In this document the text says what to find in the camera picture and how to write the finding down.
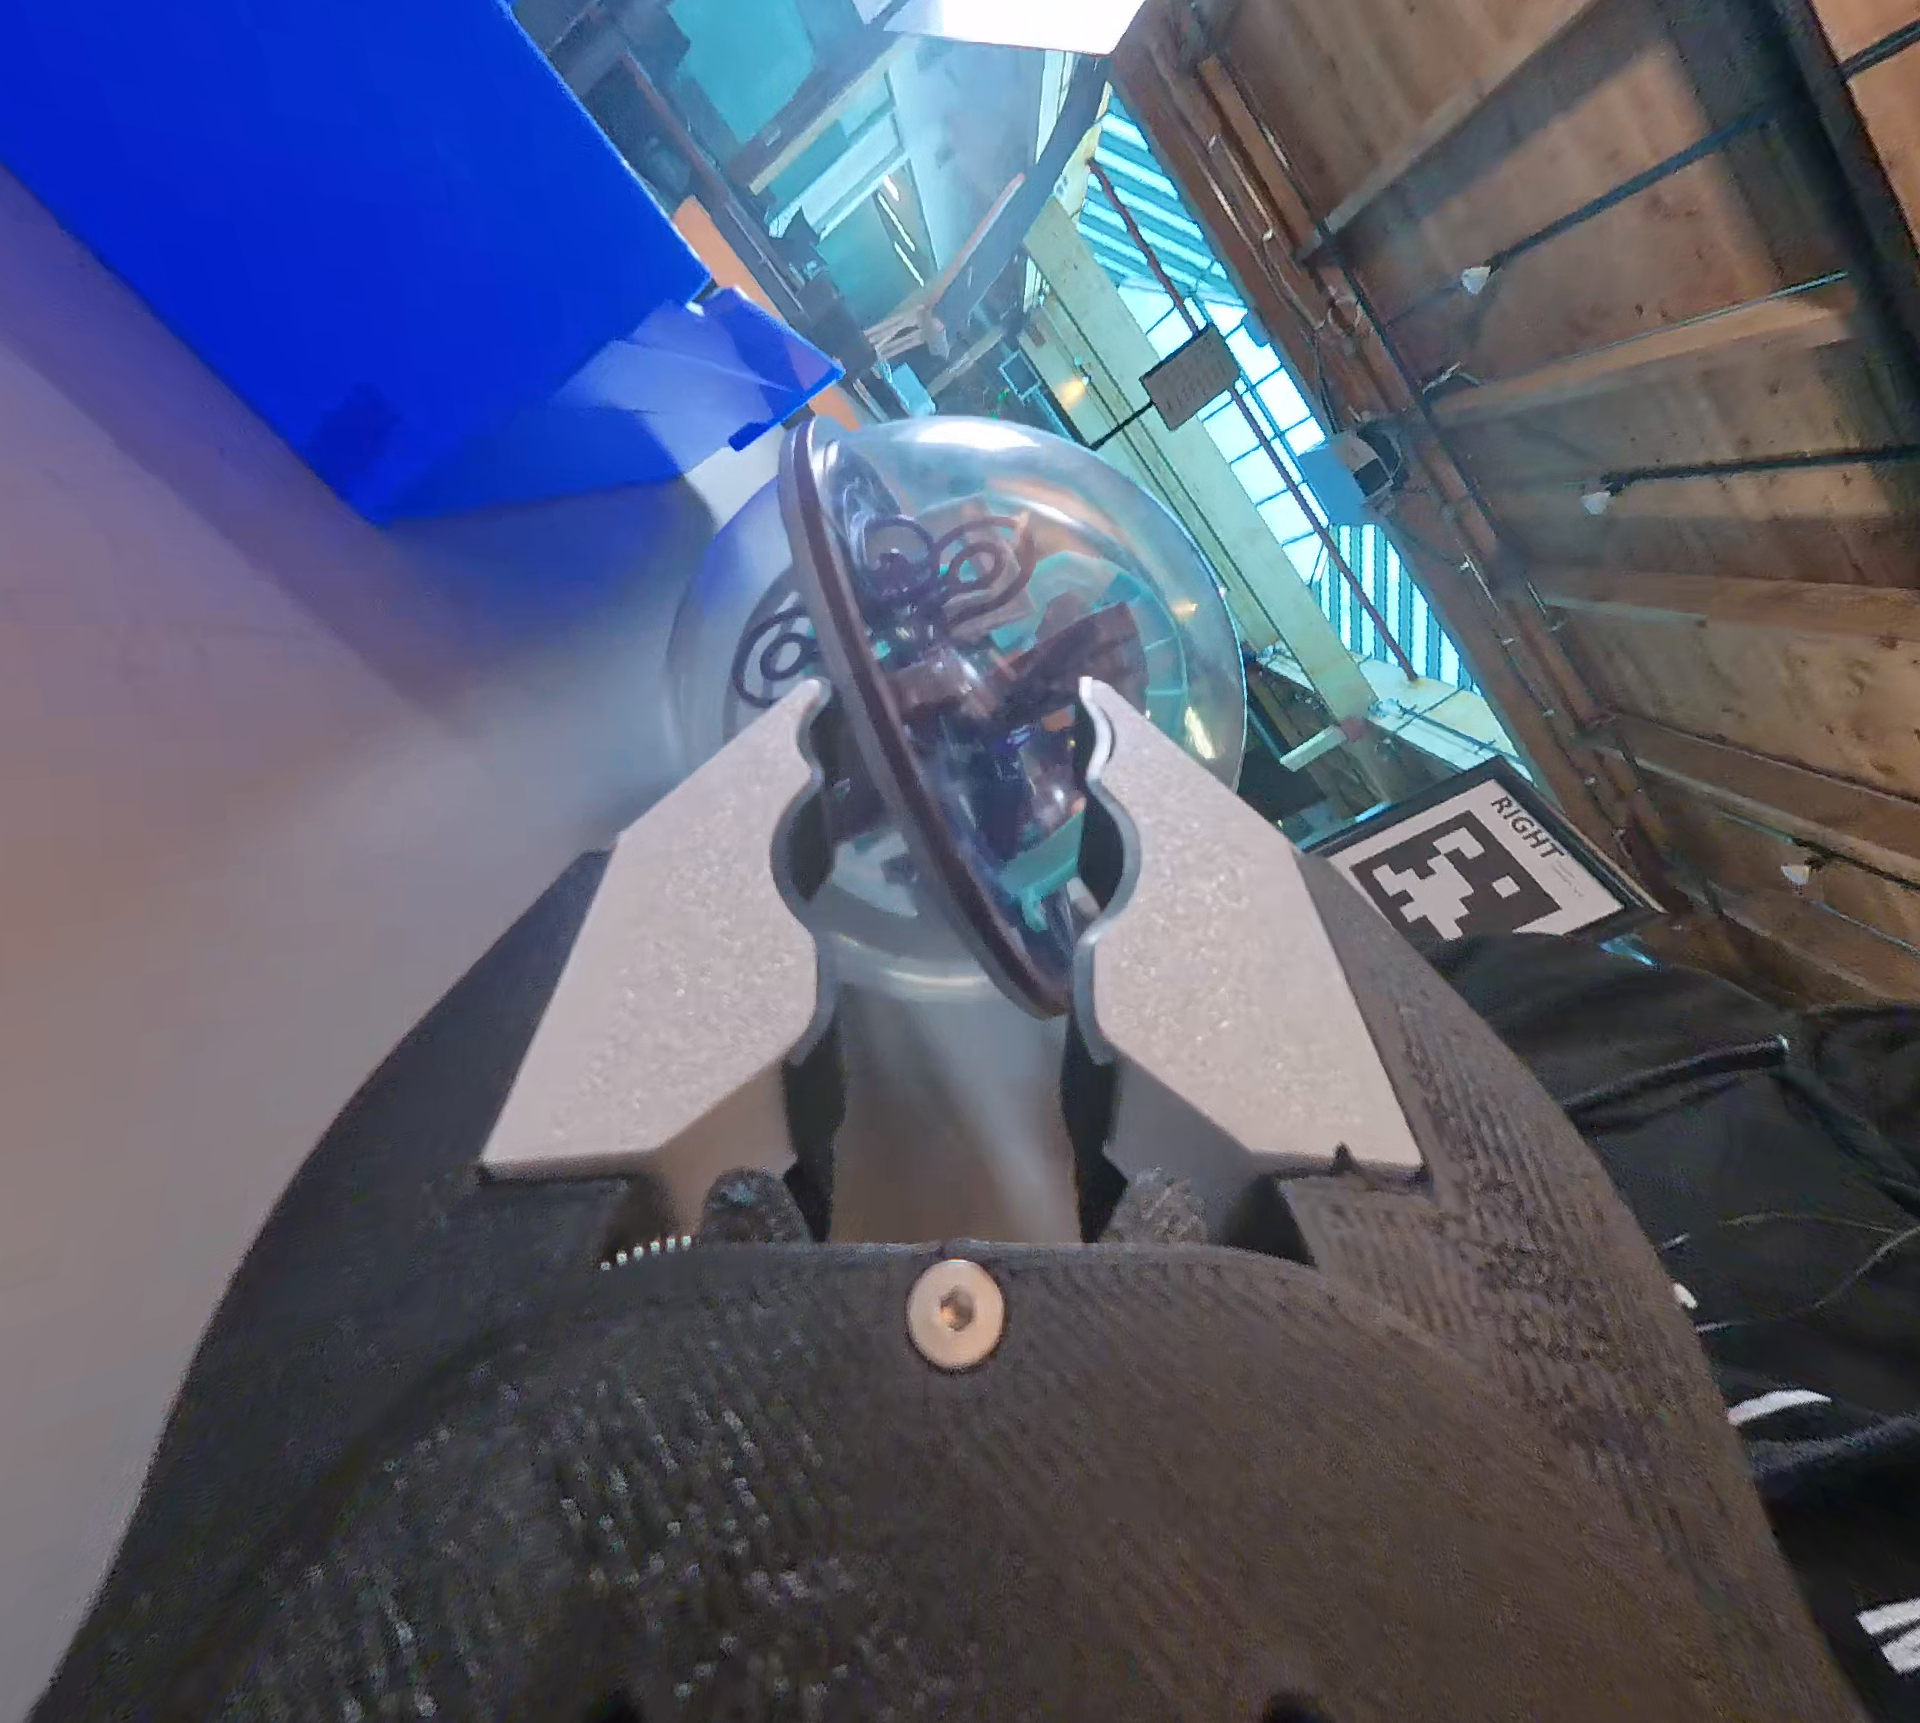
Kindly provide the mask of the clear maze ball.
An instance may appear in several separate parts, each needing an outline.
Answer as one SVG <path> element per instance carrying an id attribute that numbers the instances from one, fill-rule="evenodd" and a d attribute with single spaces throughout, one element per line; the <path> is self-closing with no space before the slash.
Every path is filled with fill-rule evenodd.
<path id="1" fill-rule="evenodd" d="M 1185 529 L 1087 443 L 984 425 L 792 425 L 671 632 L 683 769 L 823 683 L 826 925 L 930 921 L 1015 1007 L 1068 1013 L 1083 683 L 1207 778 L 1243 769 L 1243 639 Z"/>

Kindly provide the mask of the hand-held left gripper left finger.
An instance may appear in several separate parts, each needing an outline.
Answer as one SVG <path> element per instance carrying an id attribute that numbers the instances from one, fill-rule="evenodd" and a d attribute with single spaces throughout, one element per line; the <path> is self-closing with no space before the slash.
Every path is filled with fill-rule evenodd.
<path id="1" fill-rule="evenodd" d="M 627 825 L 483 1130 L 483 1183 L 792 1169 L 785 1060 L 826 1007 L 785 828 L 823 789 L 823 701 L 798 683 Z"/>

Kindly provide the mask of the person's black clothing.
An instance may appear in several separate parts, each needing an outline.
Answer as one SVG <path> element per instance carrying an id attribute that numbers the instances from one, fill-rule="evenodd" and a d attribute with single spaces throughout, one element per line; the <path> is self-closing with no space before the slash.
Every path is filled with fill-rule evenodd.
<path id="1" fill-rule="evenodd" d="M 1768 1007 L 1560 937 L 1438 939 L 1656 1254 L 1868 1719 L 1920 1719 L 1920 1007 Z"/>

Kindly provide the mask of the blue plastic tray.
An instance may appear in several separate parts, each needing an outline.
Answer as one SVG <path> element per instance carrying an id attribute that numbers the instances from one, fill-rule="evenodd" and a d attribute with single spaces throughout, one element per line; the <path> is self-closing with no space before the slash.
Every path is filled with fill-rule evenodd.
<path id="1" fill-rule="evenodd" d="M 377 529 L 671 484 L 842 371 L 514 0 L 0 0 L 0 52 L 4 179 Z"/>

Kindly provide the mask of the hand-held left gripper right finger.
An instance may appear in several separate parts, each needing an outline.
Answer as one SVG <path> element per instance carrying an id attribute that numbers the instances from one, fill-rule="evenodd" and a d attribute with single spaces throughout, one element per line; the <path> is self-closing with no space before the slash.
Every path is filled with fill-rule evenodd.
<path id="1" fill-rule="evenodd" d="M 1419 1171 L 1419 1138 L 1304 854 L 1110 683 L 1083 683 L 1087 813 L 1117 895 L 1073 939 L 1073 1032 L 1110 1075 L 1106 1162 L 1169 1183 Z"/>

